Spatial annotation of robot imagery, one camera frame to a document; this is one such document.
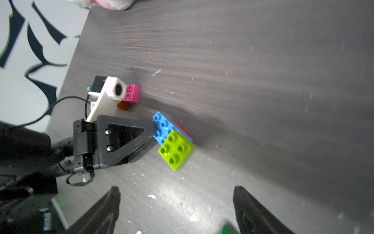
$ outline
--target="red lego brick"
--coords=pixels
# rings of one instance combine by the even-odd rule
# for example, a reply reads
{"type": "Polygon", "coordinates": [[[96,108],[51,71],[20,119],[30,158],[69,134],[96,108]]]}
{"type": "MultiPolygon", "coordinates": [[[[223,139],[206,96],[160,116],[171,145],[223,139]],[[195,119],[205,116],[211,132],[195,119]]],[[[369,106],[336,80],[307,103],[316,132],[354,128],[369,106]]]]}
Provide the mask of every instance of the red lego brick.
{"type": "Polygon", "coordinates": [[[177,122],[174,122],[176,125],[178,125],[178,127],[180,127],[188,136],[190,136],[190,133],[189,132],[187,132],[184,128],[182,128],[182,126],[179,124],[179,123],[177,123],[177,122]]]}
{"type": "Polygon", "coordinates": [[[141,88],[136,85],[128,85],[126,96],[123,101],[127,103],[138,104],[140,99],[141,88]]]}

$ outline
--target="blue lego brick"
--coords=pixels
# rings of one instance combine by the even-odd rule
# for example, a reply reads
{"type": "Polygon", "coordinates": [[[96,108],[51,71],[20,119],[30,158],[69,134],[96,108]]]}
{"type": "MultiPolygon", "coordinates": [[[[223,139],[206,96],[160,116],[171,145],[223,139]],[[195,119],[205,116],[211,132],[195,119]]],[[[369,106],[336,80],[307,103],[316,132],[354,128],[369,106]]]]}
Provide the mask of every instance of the blue lego brick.
{"type": "Polygon", "coordinates": [[[192,143],[192,138],[190,138],[178,125],[176,125],[167,115],[164,115],[157,111],[157,113],[153,116],[153,121],[156,123],[157,131],[153,135],[156,141],[162,145],[168,135],[171,133],[172,130],[183,134],[187,140],[192,143]]]}

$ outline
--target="pink plush toy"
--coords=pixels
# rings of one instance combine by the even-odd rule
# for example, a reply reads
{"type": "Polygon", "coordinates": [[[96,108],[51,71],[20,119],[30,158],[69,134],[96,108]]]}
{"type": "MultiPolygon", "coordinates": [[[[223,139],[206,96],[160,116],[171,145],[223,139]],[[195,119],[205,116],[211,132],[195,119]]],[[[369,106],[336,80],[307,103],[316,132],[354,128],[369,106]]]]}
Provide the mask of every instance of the pink plush toy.
{"type": "Polygon", "coordinates": [[[91,7],[96,4],[109,10],[126,10],[134,0],[68,0],[81,7],[91,7]]]}

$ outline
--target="dust speck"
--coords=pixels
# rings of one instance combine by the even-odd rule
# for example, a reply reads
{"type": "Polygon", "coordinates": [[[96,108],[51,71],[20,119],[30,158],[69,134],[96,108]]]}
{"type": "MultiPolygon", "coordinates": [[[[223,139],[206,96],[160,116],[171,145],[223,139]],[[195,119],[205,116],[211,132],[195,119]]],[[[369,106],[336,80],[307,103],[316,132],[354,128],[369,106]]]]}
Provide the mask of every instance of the dust speck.
{"type": "Polygon", "coordinates": [[[152,76],[155,76],[157,75],[158,73],[160,73],[160,71],[162,71],[161,69],[159,69],[158,71],[156,71],[154,74],[152,74],[152,76]]]}
{"type": "Polygon", "coordinates": [[[340,212],[339,215],[338,215],[339,219],[343,219],[344,216],[345,216],[344,212],[340,212]]]}
{"type": "Polygon", "coordinates": [[[196,216],[196,215],[192,215],[191,217],[190,217],[190,222],[197,222],[197,221],[199,221],[199,218],[196,216]]]}

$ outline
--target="pink lego brick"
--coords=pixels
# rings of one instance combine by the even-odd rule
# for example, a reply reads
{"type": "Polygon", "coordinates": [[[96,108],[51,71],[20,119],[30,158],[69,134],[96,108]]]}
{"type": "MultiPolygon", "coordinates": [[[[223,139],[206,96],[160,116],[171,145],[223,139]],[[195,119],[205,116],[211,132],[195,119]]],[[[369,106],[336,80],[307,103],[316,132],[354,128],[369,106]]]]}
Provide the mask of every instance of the pink lego brick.
{"type": "Polygon", "coordinates": [[[141,88],[136,85],[128,85],[124,102],[138,104],[141,88]]]}

